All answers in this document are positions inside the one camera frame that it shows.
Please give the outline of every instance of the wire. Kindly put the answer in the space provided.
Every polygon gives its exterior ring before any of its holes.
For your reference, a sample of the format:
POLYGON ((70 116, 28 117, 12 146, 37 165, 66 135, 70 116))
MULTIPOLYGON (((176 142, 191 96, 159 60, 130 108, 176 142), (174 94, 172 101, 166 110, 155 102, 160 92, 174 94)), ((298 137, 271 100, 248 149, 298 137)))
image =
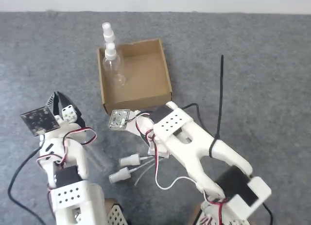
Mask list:
POLYGON ((149 161, 145 162, 144 164, 141 164, 139 167, 136 167, 136 168, 130 169, 130 170, 129 170, 129 172, 130 172, 130 173, 135 172, 136 170, 138 170, 138 169, 140 169, 140 168, 142 168, 142 167, 146 166, 147 164, 149 164, 149 163, 153 162, 154 160, 155 160, 155 159, 153 158, 153 159, 151 159, 151 160, 149 160, 149 161))
POLYGON ((265 203, 263 203, 262 205, 268 211, 268 213, 270 215, 270 225, 273 225, 273 213, 272 213, 272 211, 268 208, 268 206, 265 203))
POLYGON ((48 155, 43 155, 43 156, 38 157, 37 160, 36 160, 36 162, 37 162, 37 164, 39 165, 39 167, 40 167, 41 169, 43 169, 43 167, 42 167, 42 165, 41 165, 41 163, 40 163, 40 160, 42 160, 42 159, 48 160, 49 158, 51 158, 51 157, 53 157, 53 156, 59 158, 60 160, 63 159, 63 157, 61 157, 61 156, 59 156, 59 155, 57 155, 57 154, 48 154, 48 155))
POLYGON ((196 182, 194 180, 192 180, 190 177, 187 177, 187 176, 180 176, 180 177, 177 177, 172 183, 171 185, 169 185, 168 187, 162 187, 159 185, 158 181, 157 181, 157 172, 158 172, 158 167, 159 167, 159 154, 158 154, 158 149, 157 149, 157 146, 156 146, 156 143, 155 143, 155 135, 152 136, 152 142, 154 143, 154 146, 155 146, 155 183, 156 185, 162 189, 162 190, 169 190, 171 187, 174 186, 174 184, 180 180, 180 179, 187 179, 187 180, 190 180, 192 181, 194 184, 196 184, 196 182))
POLYGON ((139 116, 134 117, 134 119, 136 119, 136 120, 135 120, 135 126, 136 126, 136 128, 137 128, 137 130, 138 130, 138 132, 140 133, 141 136, 144 136, 144 134, 141 132, 141 130, 140 130, 140 128, 139 128, 139 125, 138 125, 138 117, 141 117, 141 116, 149 116, 149 115, 150 115, 149 113, 146 113, 146 112, 145 112, 145 113, 141 113, 139 116))
POLYGON ((137 180, 135 181, 134 186, 136 186, 136 185, 138 184, 138 182, 139 182, 140 179, 145 175, 145 173, 146 173, 147 171, 149 171, 155 164, 156 164, 156 163, 151 164, 150 166, 148 166, 148 168, 146 168, 146 169, 140 174, 140 176, 139 176, 139 177, 137 178, 137 180))
POLYGON ((131 122, 131 121, 133 121, 135 118, 137 118, 137 117, 143 115, 144 113, 150 115, 150 113, 152 113, 152 112, 153 112, 153 111, 143 111, 143 112, 139 112, 139 113, 137 113, 133 118, 128 119, 128 120, 126 120, 125 122, 131 122))
POLYGON ((69 131, 68 133, 66 133, 63 136, 62 143, 63 143, 63 148, 64 148, 64 156, 62 157, 62 159, 59 162, 57 162, 57 164, 62 165, 62 164, 64 164, 66 162, 66 157, 67 157, 67 152, 68 152, 67 147, 65 146, 65 139, 66 139, 66 137, 68 135, 70 135, 70 134, 76 134, 76 133, 80 133, 80 132, 87 131, 87 130, 90 130, 90 131, 92 131, 94 133, 94 136, 89 141, 81 143, 81 145, 87 145, 87 144, 90 144, 92 141, 94 141, 96 139, 96 137, 97 137, 96 132, 92 128, 90 128, 90 127, 85 127, 85 128, 80 128, 80 129, 76 129, 76 130, 71 130, 71 131, 69 131))
POLYGON ((51 213, 53 215, 53 218, 55 219, 55 214, 54 214, 54 211, 53 211, 53 208, 52 208, 52 204, 51 204, 51 191, 48 191, 47 198, 48 198, 48 203, 49 203, 50 211, 51 211, 51 213))
POLYGON ((191 104, 189 104, 189 105, 186 105, 186 106, 182 107, 181 109, 185 110, 186 108, 191 107, 191 106, 195 106, 195 107, 196 107, 196 114, 197 114, 197 117, 198 117, 199 122, 200 122, 200 124, 201 124, 201 127, 202 127, 206 132, 208 132, 209 135, 212 136, 212 134, 208 131, 208 129, 205 127, 205 125, 204 125, 204 123, 203 123, 203 121, 202 121, 201 114, 200 114, 200 108, 199 108, 199 105, 198 105, 197 103, 191 103, 191 104))
POLYGON ((222 210, 223 210, 223 203, 219 205, 218 208, 218 221, 219 221, 219 225, 223 224, 223 217, 222 217, 222 210))
POLYGON ((220 125, 222 120, 222 111, 223 111, 223 93, 224 93, 224 55, 221 56, 220 60, 220 93, 219 93, 219 111, 218 111, 218 122, 217 122, 217 131, 214 137, 213 142, 211 143, 208 154, 212 158, 212 149, 215 142, 220 138, 220 125))
POLYGON ((24 209, 25 211, 27 211, 28 213, 30 213, 31 215, 33 215, 39 222, 40 224, 42 225, 45 225, 45 222, 40 218, 39 215, 37 215, 35 212, 33 212, 31 209, 29 209, 28 207, 24 206, 22 203, 20 203, 19 201, 17 201, 11 194, 11 190, 12 190, 12 187, 14 185, 14 182, 17 178, 17 175, 19 174, 20 170, 26 165, 26 163, 32 158, 34 157, 38 151, 42 148, 43 144, 44 144, 44 141, 45 141, 45 136, 43 137, 43 141, 42 141, 42 144, 39 146, 39 148, 35 149, 23 162, 22 164, 17 168, 17 170, 15 171, 13 177, 12 177, 12 180, 10 182, 10 185, 8 187, 8 196, 10 198, 10 200, 12 202, 14 202, 16 205, 18 205, 19 207, 21 207, 22 209, 24 209))

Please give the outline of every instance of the cardboard box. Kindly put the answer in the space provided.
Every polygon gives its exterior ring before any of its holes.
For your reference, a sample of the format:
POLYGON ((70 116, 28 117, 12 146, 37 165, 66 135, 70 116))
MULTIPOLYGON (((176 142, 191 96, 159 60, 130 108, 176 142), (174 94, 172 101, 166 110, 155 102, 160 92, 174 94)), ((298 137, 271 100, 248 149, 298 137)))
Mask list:
POLYGON ((124 58, 126 84, 113 87, 105 78, 104 48, 98 49, 98 68, 103 106, 114 109, 146 109, 172 100, 172 86, 160 39, 144 40, 118 47, 124 58))

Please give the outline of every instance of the plastic cap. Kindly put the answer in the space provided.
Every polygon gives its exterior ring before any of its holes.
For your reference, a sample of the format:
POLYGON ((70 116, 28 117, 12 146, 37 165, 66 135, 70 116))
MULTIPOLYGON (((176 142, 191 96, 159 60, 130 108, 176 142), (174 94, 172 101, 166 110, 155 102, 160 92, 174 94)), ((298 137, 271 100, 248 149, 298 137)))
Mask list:
POLYGON ((119 163, 121 167, 130 166, 130 165, 132 166, 140 165, 139 154, 133 154, 128 157, 120 158, 119 163))
POLYGON ((109 22, 104 22, 102 24, 104 39, 107 43, 112 43, 115 40, 115 34, 111 28, 111 24, 109 22))
POLYGON ((126 180, 128 178, 131 178, 131 173, 129 172, 128 168, 122 168, 118 172, 111 174, 109 176, 109 181, 111 184, 113 184, 120 180, 126 180))
POLYGON ((106 45, 105 57, 108 60, 114 60, 117 57, 116 45, 114 43, 109 43, 106 45))

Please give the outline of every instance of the white wire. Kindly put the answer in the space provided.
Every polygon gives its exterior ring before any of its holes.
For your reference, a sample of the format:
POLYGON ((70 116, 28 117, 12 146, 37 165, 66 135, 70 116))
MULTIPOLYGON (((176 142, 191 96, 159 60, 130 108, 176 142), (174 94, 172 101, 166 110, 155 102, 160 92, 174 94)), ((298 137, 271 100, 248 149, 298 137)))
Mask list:
POLYGON ((159 185, 159 183, 158 183, 158 181, 157 181, 157 171, 158 171, 158 168, 159 168, 159 154, 158 154, 158 149, 156 149, 156 151, 157 151, 157 161, 155 162, 155 163, 157 163, 156 165, 155 165, 155 183, 156 183, 156 185, 160 188, 160 189, 162 189, 162 190, 169 190, 171 187, 173 187, 174 186, 174 184, 178 181, 178 180, 180 180, 180 179, 187 179, 187 180, 190 180, 190 181, 192 181, 194 184, 196 184, 196 182, 194 181, 194 180, 192 180, 190 177, 187 177, 187 176, 180 176, 180 177, 177 177, 172 183, 171 183, 171 185, 170 186, 168 186, 168 187, 162 187, 162 186, 160 186, 159 185))
POLYGON ((151 163, 151 162, 154 161, 154 160, 155 160, 155 159, 153 158, 153 159, 151 159, 151 160, 145 162, 144 164, 141 164, 139 167, 132 168, 132 169, 129 170, 129 172, 132 173, 132 172, 138 170, 139 168, 142 168, 142 167, 146 166, 148 163, 151 163))
POLYGON ((134 186, 136 186, 136 185, 138 184, 138 182, 139 182, 140 179, 145 175, 145 173, 146 173, 147 171, 149 171, 149 169, 151 169, 155 164, 156 164, 156 163, 151 164, 146 170, 144 170, 144 171, 140 174, 140 176, 137 178, 137 180, 136 180, 134 186))
POLYGON ((146 157, 140 157, 139 159, 140 160, 146 160, 146 159, 149 159, 149 158, 153 158, 154 156, 146 156, 146 157))

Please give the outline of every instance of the white robotic arm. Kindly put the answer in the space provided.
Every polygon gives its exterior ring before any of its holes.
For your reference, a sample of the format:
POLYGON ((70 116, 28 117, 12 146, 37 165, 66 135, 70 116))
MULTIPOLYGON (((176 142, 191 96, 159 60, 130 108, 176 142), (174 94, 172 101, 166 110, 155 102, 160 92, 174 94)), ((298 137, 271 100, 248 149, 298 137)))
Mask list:
MULTIPOLYGON (((124 129, 142 138, 143 134, 152 130, 159 156, 173 155, 185 167, 200 192, 212 199, 227 200, 222 208, 225 214, 224 222, 246 220, 270 196, 271 189, 260 177, 250 179, 253 171, 251 165, 221 140, 214 143, 212 157, 226 162, 231 168, 218 181, 210 179, 205 174, 200 159, 209 156, 214 137, 175 103, 168 102, 166 106, 169 111, 162 109, 168 112, 158 112, 157 116, 160 116, 160 119, 157 118, 156 121, 152 120, 151 116, 138 116, 137 114, 141 114, 139 111, 130 112, 124 129)), ((147 137, 144 140, 149 145, 148 153, 154 154, 153 142, 147 137)), ((213 214, 214 208, 215 206, 208 202, 202 204, 206 214, 213 214)))

